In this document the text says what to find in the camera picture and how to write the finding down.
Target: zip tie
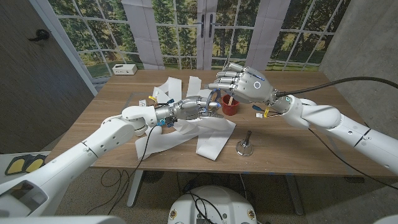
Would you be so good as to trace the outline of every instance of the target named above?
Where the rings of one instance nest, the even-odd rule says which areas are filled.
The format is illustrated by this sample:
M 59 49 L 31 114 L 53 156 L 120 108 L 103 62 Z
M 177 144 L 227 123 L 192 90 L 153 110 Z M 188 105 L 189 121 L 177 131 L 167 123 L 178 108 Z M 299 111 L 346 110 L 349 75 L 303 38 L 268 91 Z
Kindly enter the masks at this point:
M 148 96 L 148 98 L 151 99 L 151 100 L 153 100 L 153 101 L 155 101 L 155 103 L 157 104 L 156 98 L 154 98 L 153 96 Z
M 269 112 L 269 107 L 266 108 L 265 112 L 264 112 L 264 117 L 266 118 Z

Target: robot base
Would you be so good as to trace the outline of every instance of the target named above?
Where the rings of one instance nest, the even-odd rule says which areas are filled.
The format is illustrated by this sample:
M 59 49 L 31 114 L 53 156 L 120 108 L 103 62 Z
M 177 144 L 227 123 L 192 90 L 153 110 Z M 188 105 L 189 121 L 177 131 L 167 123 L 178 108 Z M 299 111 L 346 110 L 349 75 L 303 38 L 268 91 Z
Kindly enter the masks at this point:
M 207 218 L 213 223 L 238 223 L 238 224 L 256 224 L 256 215 L 252 205 L 240 194 L 221 186 L 202 186 L 191 190 L 203 199 L 210 201 L 221 213 L 224 222 L 221 221 L 217 211 L 206 201 Z M 195 202 L 192 199 L 198 197 L 185 194 L 177 199 L 170 209 L 168 224 L 188 224 L 188 223 L 208 223 L 197 211 Z M 197 205 L 200 211 L 205 214 L 205 208 L 201 200 Z

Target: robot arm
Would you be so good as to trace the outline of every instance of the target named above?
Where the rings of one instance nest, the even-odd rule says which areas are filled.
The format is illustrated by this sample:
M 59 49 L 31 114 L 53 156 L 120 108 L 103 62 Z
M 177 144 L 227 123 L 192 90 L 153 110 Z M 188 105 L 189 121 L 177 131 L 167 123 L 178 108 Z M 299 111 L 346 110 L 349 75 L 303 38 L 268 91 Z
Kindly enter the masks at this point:
M 292 95 L 277 97 L 278 90 L 253 68 L 230 63 L 217 78 L 208 88 L 230 92 L 243 103 L 265 103 L 296 128 L 308 129 L 312 124 L 398 175 L 398 140 L 349 119 L 332 106 L 318 106 Z
M 36 171 L 0 185 L 0 217 L 51 215 L 52 199 L 99 157 L 141 136 L 149 127 L 178 119 L 217 116 L 217 102 L 192 96 L 173 106 L 130 106 L 121 115 L 106 118 L 91 136 Z

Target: white box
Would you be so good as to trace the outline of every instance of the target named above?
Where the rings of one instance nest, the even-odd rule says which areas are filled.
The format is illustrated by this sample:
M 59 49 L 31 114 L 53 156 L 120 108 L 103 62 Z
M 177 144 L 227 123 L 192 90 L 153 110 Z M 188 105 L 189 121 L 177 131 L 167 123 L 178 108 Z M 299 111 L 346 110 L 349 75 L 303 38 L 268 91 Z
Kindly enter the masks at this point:
M 112 68 L 115 75 L 133 75 L 137 71 L 136 64 L 116 64 Z

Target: gray wall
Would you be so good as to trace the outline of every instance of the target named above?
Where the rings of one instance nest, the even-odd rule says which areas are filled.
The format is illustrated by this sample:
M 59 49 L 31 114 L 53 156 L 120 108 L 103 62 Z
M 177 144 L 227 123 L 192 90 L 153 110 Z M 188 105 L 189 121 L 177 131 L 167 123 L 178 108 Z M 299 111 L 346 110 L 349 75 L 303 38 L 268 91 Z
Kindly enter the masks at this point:
M 398 83 L 398 1 L 352 0 L 320 65 L 330 80 L 379 77 Z M 336 85 L 373 129 L 398 138 L 398 90 L 383 83 Z

